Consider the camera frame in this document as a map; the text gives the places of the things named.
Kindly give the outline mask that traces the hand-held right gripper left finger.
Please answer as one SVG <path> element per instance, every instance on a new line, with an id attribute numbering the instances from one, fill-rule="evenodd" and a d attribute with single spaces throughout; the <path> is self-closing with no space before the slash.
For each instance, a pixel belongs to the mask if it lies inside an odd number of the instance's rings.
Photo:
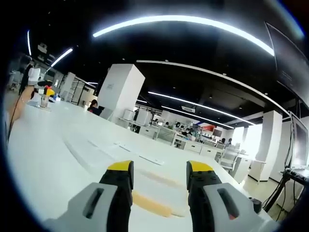
<path id="1" fill-rule="evenodd" d="M 73 196 L 61 216 L 44 225 L 49 232 L 127 232 L 133 186 L 134 162 L 116 162 L 99 182 Z"/>

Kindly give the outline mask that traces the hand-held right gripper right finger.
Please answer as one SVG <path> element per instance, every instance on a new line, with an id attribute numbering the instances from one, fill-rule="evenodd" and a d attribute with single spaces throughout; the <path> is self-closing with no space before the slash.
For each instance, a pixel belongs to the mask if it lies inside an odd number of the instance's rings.
<path id="1" fill-rule="evenodd" d="M 188 205 L 195 232 L 275 232 L 279 224 L 259 216 L 262 203 L 222 183 L 212 167 L 186 163 Z"/>

